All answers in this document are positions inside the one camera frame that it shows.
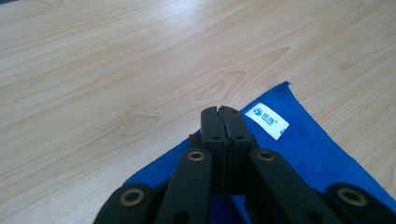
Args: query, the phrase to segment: wood grain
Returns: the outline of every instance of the wood grain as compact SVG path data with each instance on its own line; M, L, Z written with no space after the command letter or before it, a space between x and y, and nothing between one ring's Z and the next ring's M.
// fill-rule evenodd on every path
M91 223L131 174L288 80L396 197L396 2L0 6L0 222Z

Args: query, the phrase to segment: towel label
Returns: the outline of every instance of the towel label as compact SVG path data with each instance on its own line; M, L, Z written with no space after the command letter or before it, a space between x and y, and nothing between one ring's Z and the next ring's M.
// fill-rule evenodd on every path
M275 140L289 127L282 117L262 103L255 105L245 115L256 121Z

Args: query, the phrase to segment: black plastic part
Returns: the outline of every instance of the black plastic part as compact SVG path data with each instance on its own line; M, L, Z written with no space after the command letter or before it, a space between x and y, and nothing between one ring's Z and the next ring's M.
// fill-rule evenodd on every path
M225 175L227 173L228 140L215 106L211 106L201 112L201 136L202 148L209 151L213 157L213 192L215 194L223 194L225 190Z
M121 197L126 200L129 199L128 195L124 195L130 189L137 189L143 192L143 199L140 203L135 205L123 205L121 203ZM153 214L155 211L155 204L158 204L155 200L155 190L151 187L143 184L131 184L122 186L111 194L103 205L99 214L96 217L94 224L130 224L140 223L149 224L152 223Z
M396 215L364 189L349 184L330 185L325 199L346 223L396 223Z
M257 143L239 111L223 105L219 109L219 113L229 141L227 148L226 189L231 194L244 194L249 152L257 147Z
M196 148L183 153L155 223L209 223L211 170L212 156L208 151Z
M253 208L248 210L252 222L267 223L266 218L273 223L342 223L280 154L254 149L250 161L247 209Z

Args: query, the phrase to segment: wooden table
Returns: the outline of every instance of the wooden table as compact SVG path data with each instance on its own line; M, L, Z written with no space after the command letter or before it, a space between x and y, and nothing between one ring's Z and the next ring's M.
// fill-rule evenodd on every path
M91 223L202 109L284 80L396 197L395 1L17 1L0 36L0 223Z

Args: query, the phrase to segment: screw hole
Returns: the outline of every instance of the screw hole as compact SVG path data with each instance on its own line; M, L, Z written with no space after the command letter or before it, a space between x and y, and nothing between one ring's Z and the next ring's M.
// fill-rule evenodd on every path
M190 152L187 156L191 161L201 161L205 158L205 154L199 151Z
M273 161L275 156L269 151L261 151L257 154L257 157L262 161Z
M367 204L366 198L354 189L342 188L337 191L337 194L346 203L355 206L364 206Z
M190 215L186 212L177 212L174 213L172 220L175 224L185 224L190 221Z
M314 211L309 211L305 213L306 218L308 218L309 223L314 223L314 224L320 224L323 223L323 215L314 212Z

